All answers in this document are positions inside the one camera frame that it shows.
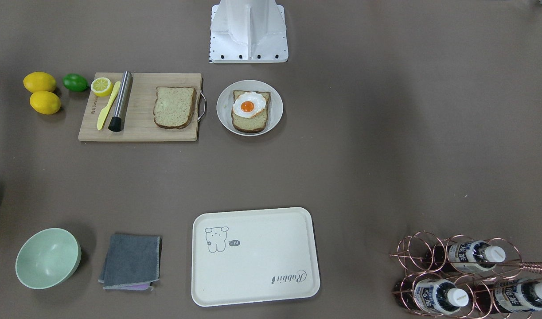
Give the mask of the plain bread slice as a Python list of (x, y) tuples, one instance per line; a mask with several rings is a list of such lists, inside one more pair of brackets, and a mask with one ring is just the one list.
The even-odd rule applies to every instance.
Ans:
[(195, 101), (194, 87), (156, 87), (153, 107), (155, 125), (163, 129), (187, 127), (195, 111)]

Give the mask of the yellow lemon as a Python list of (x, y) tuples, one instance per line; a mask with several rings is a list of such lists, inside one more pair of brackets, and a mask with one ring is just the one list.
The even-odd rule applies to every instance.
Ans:
[(23, 85), (30, 93), (38, 91), (54, 92), (57, 82), (52, 75), (44, 71), (34, 71), (24, 77)]
[(32, 93), (29, 102), (35, 111), (44, 115), (57, 113), (61, 108), (60, 98), (55, 93), (48, 91)]

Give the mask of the yellow plastic knife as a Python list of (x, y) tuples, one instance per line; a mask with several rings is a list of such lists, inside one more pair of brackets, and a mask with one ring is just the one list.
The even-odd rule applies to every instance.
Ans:
[(121, 81), (117, 81), (112, 88), (111, 94), (109, 95), (109, 100), (105, 107), (103, 107), (99, 113), (98, 121), (97, 121), (97, 129), (101, 130), (103, 129), (103, 126), (105, 125), (105, 121), (108, 117), (109, 111), (117, 97), (117, 94), (119, 93), (121, 86)]

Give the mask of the green lime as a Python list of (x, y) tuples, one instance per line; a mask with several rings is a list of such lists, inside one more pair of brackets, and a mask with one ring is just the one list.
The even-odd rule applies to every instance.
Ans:
[(70, 73), (64, 75), (62, 84), (69, 91), (83, 92), (89, 88), (89, 83), (85, 77), (79, 74)]

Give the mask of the white plate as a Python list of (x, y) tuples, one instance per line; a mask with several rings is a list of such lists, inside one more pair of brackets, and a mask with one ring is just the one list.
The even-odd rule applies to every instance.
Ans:
[[(260, 91), (270, 93), (271, 99), (268, 107), (268, 121), (265, 129), (263, 129), (261, 132), (245, 133), (236, 130), (232, 125), (231, 109), (234, 101), (233, 91), (235, 89), (243, 91)], [(232, 133), (241, 136), (259, 136), (271, 131), (271, 129), (273, 129), (281, 121), (284, 106), (281, 96), (271, 85), (261, 81), (257, 81), (255, 79), (245, 79), (232, 83), (226, 89), (224, 89), (222, 93), (220, 93), (220, 97), (218, 97), (218, 101), (216, 103), (216, 110), (220, 122), (222, 123), (222, 125), (224, 125), (224, 127), (226, 127), (226, 129), (228, 129), (228, 131), (231, 131)]]

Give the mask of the fried egg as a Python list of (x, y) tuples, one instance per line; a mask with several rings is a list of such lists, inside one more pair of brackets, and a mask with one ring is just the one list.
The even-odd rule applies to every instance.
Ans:
[(236, 97), (232, 105), (234, 115), (243, 118), (252, 118), (265, 111), (267, 100), (261, 93), (246, 92)]

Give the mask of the grey folded cloth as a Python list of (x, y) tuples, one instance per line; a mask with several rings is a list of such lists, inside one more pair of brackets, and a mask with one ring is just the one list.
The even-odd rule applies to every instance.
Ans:
[(160, 279), (162, 239), (158, 235), (115, 233), (98, 282), (103, 289), (145, 291)]

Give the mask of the wooden cutting board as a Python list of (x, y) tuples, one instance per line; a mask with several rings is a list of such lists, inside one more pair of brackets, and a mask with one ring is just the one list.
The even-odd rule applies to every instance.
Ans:
[[(101, 130), (97, 129), (98, 115), (109, 96), (97, 97), (89, 93), (88, 103), (81, 122), (78, 139), (94, 142), (194, 142), (198, 139), (198, 115), (205, 111), (201, 99), (203, 84), (200, 73), (132, 73), (133, 81), (125, 108), (123, 130), (112, 132), (108, 125), (113, 117), (115, 104), (109, 111), (107, 121)], [(191, 123), (182, 129), (163, 129), (153, 121), (153, 107), (156, 101), (156, 87), (194, 87), (196, 101)]]

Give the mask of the dark drink bottle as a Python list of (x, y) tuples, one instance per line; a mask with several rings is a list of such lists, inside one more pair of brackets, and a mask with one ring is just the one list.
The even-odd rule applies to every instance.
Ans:
[(427, 250), (422, 262), (429, 270), (440, 270), (452, 275), (481, 274), (505, 260), (506, 253), (503, 248), (486, 241), (474, 240), (435, 246)]
[(475, 287), (475, 300), (483, 313), (542, 311), (542, 282), (522, 278)]
[(469, 303), (467, 292), (445, 279), (400, 281), (393, 295), (400, 307), (426, 314), (453, 315)]

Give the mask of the bread slice with egg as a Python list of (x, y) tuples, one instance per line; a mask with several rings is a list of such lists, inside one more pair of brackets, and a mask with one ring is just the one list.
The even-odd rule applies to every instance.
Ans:
[(245, 132), (245, 133), (257, 133), (257, 132), (263, 131), (263, 129), (265, 129), (265, 126), (268, 120), (268, 110), (269, 110), (271, 95), (269, 92), (243, 91), (243, 90), (235, 89), (234, 101), (236, 97), (238, 97), (241, 93), (246, 93), (246, 92), (261, 93), (264, 96), (264, 98), (267, 100), (266, 109), (265, 111), (262, 111), (261, 113), (259, 113), (258, 115), (252, 118), (238, 117), (234, 115), (231, 109), (232, 125), (234, 125), (235, 129), (241, 132)]

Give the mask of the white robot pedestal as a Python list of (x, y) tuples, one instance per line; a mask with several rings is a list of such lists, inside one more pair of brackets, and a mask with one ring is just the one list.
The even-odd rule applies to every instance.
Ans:
[(274, 0), (221, 0), (211, 8), (210, 63), (289, 59), (285, 8)]

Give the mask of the half lemon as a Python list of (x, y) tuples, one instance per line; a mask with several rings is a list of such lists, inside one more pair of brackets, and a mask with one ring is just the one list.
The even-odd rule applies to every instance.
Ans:
[(99, 77), (92, 81), (90, 88), (97, 97), (106, 97), (112, 93), (113, 84), (110, 79)]

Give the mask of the mint green bowl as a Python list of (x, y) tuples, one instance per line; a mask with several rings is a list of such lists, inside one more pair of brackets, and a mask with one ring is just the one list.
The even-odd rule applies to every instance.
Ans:
[(41, 230), (19, 250), (15, 273), (27, 288), (48, 289), (69, 279), (81, 261), (81, 246), (62, 228)]

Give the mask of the steel muddler black tip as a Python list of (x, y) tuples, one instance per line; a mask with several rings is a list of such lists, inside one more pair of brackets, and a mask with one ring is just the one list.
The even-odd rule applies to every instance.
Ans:
[(119, 94), (117, 95), (117, 104), (113, 112), (113, 117), (109, 122), (108, 129), (112, 132), (121, 132), (123, 131), (125, 113), (127, 109), (127, 104), (129, 101), (129, 96), (131, 93), (131, 87), (133, 83), (133, 75), (130, 71), (125, 71), (121, 79), (121, 86)]

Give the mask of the cream serving tray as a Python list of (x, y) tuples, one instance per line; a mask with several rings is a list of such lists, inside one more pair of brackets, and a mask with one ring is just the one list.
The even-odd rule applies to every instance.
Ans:
[(191, 296), (214, 307), (313, 297), (321, 278), (302, 207), (206, 213), (192, 226)]

